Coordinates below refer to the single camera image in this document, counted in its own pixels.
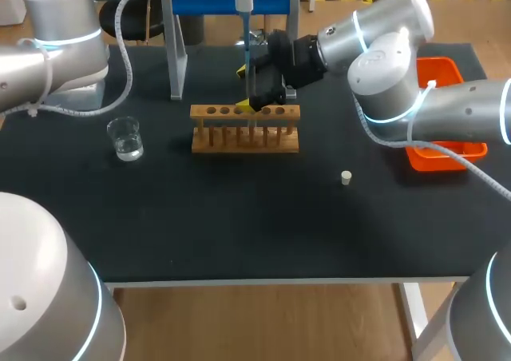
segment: small white cap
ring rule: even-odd
[[[343,182],[343,185],[348,185],[351,180],[351,172],[350,171],[343,171],[341,173],[341,181]]]

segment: robotic arm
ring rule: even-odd
[[[48,93],[92,85],[108,73],[93,0],[25,2],[34,40],[0,46],[0,112],[36,103]]]
[[[385,141],[499,141],[511,144],[505,107],[511,81],[472,81],[418,87],[417,49],[434,36],[426,0],[380,0],[348,19],[290,42],[284,32],[268,39],[272,63],[298,89],[326,72],[347,73],[370,130]]]

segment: black table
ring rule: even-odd
[[[162,48],[129,53],[135,84],[115,111],[17,114],[0,132],[0,190],[53,213],[106,282],[464,277],[508,240],[509,204],[479,179],[416,173],[402,149],[372,143],[346,78],[298,92],[299,154],[192,155],[189,105],[244,97],[242,51],[191,50],[182,102],[169,101]],[[452,57],[466,80],[485,77],[469,45],[421,55]],[[113,47],[105,101],[124,84]],[[120,115],[141,123],[139,161],[113,153],[105,128]],[[480,166],[511,185],[504,146],[491,145]]]

